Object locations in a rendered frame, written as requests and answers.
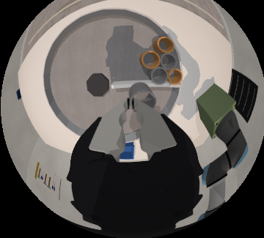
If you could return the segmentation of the bronze bushing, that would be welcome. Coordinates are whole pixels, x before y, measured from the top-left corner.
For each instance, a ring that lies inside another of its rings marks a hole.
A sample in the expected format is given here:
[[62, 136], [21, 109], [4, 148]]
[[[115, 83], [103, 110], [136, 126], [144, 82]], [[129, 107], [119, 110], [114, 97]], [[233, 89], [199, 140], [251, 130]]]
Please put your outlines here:
[[[166, 45], [166, 50], [163, 51], [160, 46], [159, 46], [159, 41], [162, 41], [165, 43]], [[171, 53], [173, 52], [175, 48], [175, 45], [173, 43], [173, 41], [171, 39], [169, 39], [168, 37], [161, 37], [157, 40], [154, 41], [153, 43], [153, 49], [157, 52], [157, 53]]]
[[[149, 65], [149, 66], [146, 66], [144, 64], [144, 61], [143, 61], [144, 55], [146, 53], [150, 53], [153, 56], [153, 58], [154, 58], [154, 62], [151, 65]], [[156, 52], [154, 52], [154, 51], [147, 51], [147, 52], [144, 52], [144, 53], [141, 54], [141, 56], [139, 57], [139, 61], [146, 68], [154, 69], [154, 68], [156, 68], [160, 64], [161, 59], [160, 59], [160, 56]]]
[[[173, 71], [173, 70], [174, 70], [174, 76], [173, 76], [173, 78], [169, 79], [169, 75], [170, 75], [171, 71]], [[183, 74], [179, 69], [174, 68], [173, 70], [167, 70], [167, 72], [168, 72], [167, 81], [170, 82], [171, 84], [177, 85], [182, 81]]]

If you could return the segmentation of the grey metal sleeve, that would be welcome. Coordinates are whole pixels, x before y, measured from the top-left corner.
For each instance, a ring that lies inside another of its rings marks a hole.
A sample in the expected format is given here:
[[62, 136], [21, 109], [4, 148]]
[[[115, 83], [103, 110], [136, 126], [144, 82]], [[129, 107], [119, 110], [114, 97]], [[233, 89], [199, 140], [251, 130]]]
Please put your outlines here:
[[148, 106], [150, 106], [151, 108], [155, 107], [156, 104], [156, 97], [153, 94], [153, 92], [151, 91], [150, 87], [142, 82], [138, 82], [135, 83], [131, 86], [131, 88], [129, 89], [129, 103], [130, 103], [130, 107], [131, 109], [136, 112], [133, 109], [133, 105], [132, 105], [132, 99], [138, 94], [138, 93], [142, 93], [142, 92], [146, 92], [149, 93], [147, 95], [146, 98], [144, 98], [143, 100], [141, 100], [143, 103], [147, 104]]
[[[154, 78], [153, 78], [153, 72], [154, 72], [155, 70], [159, 69], [159, 68], [160, 68], [160, 70], [161, 70], [161, 75], [160, 75], [160, 77], [154, 79]], [[154, 83], [156, 83], [156, 84], [163, 84], [163, 83], [166, 82], [166, 80], [167, 80], [167, 78], [168, 78], [168, 72], [167, 72], [163, 67], [159, 67], [159, 66], [157, 66], [157, 67], [154, 68], [154, 69], [148, 69], [147, 74], [148, 74], [148, 76], [151, 78], [151, 80], [152, 80]]]
[[[159, 64], [159, 67], [163, 67], [165, 70], [173, 70], [176, 67], [177, 64], [177, 59], [175, 58], [175, 56], [171, 53], [160, 53], [159, 54], [161, 62]], [[167, 56], [169, 62], [167, 66], [163, 66], [162, 64], [162, 58], [164, 56]]]

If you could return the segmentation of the blue crate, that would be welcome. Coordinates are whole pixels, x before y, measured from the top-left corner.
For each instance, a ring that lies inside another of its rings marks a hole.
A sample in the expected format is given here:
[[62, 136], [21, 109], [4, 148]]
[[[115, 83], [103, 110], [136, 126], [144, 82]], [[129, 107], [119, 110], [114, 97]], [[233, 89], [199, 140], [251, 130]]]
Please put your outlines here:
[[132, 148], [125, 148], [125, 151], [120, 154], [120, 160], [133, 160], [134, 159], [134, 142], [125, 143], [125, 147], [132, 147]]

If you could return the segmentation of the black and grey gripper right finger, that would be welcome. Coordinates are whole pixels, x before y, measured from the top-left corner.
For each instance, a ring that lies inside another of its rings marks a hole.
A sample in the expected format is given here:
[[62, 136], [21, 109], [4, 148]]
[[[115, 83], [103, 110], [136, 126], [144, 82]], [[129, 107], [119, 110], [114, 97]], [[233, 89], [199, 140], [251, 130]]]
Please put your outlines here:
[[154, 152], [161, 152], [162, 158], [187, 162], [196, 170], [198, 176], [204, 173], [193, 142], [178, 125], [135, 97], [132, 105], [136, 111], [136, 120], [141, 125], [140, 147], [147, 153], [148, 160]]

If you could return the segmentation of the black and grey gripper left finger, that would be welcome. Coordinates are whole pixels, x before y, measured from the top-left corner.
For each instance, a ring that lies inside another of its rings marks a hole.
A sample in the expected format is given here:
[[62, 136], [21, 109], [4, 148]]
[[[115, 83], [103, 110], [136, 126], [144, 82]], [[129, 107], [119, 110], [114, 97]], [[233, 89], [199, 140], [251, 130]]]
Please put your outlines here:
[[120, 154], [125, 151], [123, 124], [126, 122], [125, 112], [129, 105], [129, 98], [125, 98], [102, 117], [98, 117], [82, 134], [71, 155], [67, 181], [72, 182], [81, 167], [105, 161], [107, 154], [113, 155], [117, 162], [120, 161]]

